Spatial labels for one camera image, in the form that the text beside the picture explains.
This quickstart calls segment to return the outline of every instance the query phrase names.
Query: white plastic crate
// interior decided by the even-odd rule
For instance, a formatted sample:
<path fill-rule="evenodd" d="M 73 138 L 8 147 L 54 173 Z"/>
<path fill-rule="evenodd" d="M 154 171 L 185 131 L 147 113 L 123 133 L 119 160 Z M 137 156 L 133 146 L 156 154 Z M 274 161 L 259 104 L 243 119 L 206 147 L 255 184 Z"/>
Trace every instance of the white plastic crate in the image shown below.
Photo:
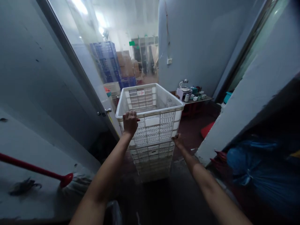
<path fill-rule="evenodd" d="M 145 183 L 169 177 L 171 163 L 172 156 L 169 156 L 135 163 L 135 166 L 141 181 Z"/>
<path fill-rule="evenodd" d="M 160 158 L 172 157 L 174 147 L 175 143 L 171 141 L 158 145 L 145 146 L 142 148 L 129 148 L 129 150 L 135 163 L 144 163 Z"/>
<path fill-rule="evenodd" d="M 122 89 L 116 118 L 124 130 L 123 114 L 137 112 L 137 131 L 130 146 L 142 147 L 170 141 L 177 134 L 184 103 L 157 83 Z"/>
<path fill-rule="evenodd" d="M 117 95 L 119 97 L 121 95 L 121 89 L 120 89 L 119 82 L 106 83 L 103 86 L 106 87 L 107 89 L 109 89 L 111 91 L 111 93 L 112 93 L 112 95 L 111 95 L 111 97 L 112 97 L 112 103 L 113 103 L 113 105 L 115 107 L 117 107 L 118 106 Z"/>
<path fill-rule="evenodd" d="M 103 85 L 107 89 L 109 89 L 112 92 L 112 95 L 120 95 L 121 89 L 119 82 L 112 82 L 112 83 L 106 83 Z"/>
<path fill-rule="evenodd" d="M 173 141 L 142 148 L 130 149 L 131 156 L 142 182 L 169 176 L 175 144 Z"/>

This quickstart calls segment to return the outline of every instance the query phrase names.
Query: bottle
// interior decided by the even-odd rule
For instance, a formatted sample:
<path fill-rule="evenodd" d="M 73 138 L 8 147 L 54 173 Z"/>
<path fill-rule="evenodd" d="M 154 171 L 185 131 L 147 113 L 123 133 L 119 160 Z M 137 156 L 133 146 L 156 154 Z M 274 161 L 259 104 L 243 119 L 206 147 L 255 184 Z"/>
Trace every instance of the bottle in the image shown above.
<path fill-rule="evenodd" d="M 184 97 L 184 101 L 185 102 L 188 102 L 190 99 L 190 94 L 186 94 L 185 97 Z"/>

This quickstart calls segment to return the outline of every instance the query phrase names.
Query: kettle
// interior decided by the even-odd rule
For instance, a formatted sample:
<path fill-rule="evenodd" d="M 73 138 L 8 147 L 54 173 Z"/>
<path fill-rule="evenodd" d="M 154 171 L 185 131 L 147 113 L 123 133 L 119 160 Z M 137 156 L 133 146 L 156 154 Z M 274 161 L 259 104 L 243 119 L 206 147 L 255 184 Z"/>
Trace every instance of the kettle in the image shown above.
<path fill-rule="evenodd" d="M 179 88 L 183 91 L 183 92 L 187 92 L 189 91 L 190 89 L 186 86 L 188 83 L 188 80 L 187 79 L 184 79 L 182 82 L 179 83 Z"/>

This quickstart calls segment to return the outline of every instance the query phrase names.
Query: white door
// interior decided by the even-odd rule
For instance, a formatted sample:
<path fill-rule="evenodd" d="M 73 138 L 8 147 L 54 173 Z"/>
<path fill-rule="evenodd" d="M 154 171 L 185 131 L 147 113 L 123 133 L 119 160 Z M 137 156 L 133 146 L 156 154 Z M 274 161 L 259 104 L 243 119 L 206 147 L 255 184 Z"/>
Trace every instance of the white door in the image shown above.
<path fill-rule="evenodd" d="M 96 62 L 90 52 L 90 34 L 86 33 L 81 18 L 72 15 L 67 1 L 53 0 L 48 4 L 41 2 L 40 6 L 48 18 L 56 36 L 78 71 L 78 78 L 85 90 L 90 93 L 90 100 L 96 108 L 95 113 L 103 117 L 116 139 L 121 136 L 121 129 L 115 117 L 111 101 L 105 92 Z"/>

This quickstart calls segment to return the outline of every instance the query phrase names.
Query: door handle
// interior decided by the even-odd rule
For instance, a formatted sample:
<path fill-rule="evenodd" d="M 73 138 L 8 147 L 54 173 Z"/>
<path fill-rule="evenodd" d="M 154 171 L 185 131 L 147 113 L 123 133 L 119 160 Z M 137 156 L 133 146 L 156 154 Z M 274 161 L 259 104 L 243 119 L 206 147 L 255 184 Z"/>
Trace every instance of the door handle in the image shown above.
<path fill-rule="evenodd" d="M 104 111 L 106 112 L 106 114 L 108 114 L 108 113 L 110 113 L 110 112 L 112 111 L 112 109 L 105 109 Z M 105 114 L 104 112 L 103 112 L 103 113 L 97 112 L 97 115 L 98 115 L 98 116 L 100 116 L 100 115 L 106 116 L 106 114 Z"/>

